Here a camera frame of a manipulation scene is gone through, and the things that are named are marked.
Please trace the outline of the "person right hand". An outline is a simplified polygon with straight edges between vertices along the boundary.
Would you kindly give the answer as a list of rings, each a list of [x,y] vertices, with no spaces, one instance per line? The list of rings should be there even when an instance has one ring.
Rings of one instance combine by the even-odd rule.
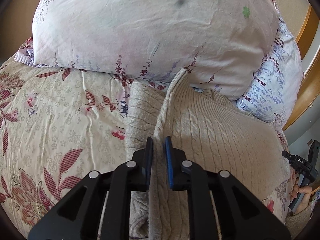
[[[302,211],[304,211],[308,205],[309,205],[309,200],[311,197],[311,192],[312,192],[312,187],[309,185],[306,185],[304,187],[299,186],[299,178],[296,178],[294,187],[290,193],[290,201],[291,203],[298,199],[296,201],[296,204],[293,208],[290,208],[290,210],[294,214],[299,214]]]

